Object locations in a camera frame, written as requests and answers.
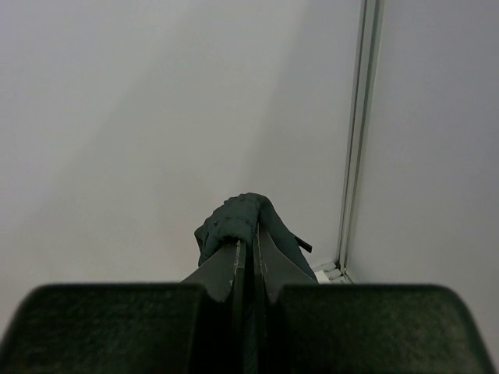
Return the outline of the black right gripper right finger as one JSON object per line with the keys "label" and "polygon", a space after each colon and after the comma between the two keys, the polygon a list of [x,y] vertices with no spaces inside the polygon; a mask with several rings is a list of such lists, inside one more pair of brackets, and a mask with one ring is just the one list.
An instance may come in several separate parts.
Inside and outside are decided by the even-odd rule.
{"label": "black right gripper right finger", "polygon": [[466,304],[433,284],[318,284],[258,228],[261,373],[492,373]]}

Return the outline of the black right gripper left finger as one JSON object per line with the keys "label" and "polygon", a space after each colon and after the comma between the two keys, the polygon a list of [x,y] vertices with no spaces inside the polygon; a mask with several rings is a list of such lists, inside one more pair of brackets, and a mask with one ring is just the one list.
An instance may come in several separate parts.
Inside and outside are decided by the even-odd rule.
{"label": "black right gripper left finger", "polygon": [[47,284],[1,342],[4,373],[241,373],[246,247],[179,283]]}

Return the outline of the dark green shorts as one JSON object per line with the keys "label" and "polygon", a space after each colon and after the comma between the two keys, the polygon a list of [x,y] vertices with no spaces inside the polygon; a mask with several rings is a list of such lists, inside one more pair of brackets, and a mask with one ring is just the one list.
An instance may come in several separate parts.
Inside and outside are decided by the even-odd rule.
{"label": "dark green shorts", "polygon": [[194,231],[200,250],[198,265],[202,266],[226,242],[241,240],[251,246],[257,226],[264,226],[277,248],[312,280],[315,273],[308,264],[303,250],[312,246],[294,235],[284,224],[272,202],[263,195],[248,192],[224,201]]}

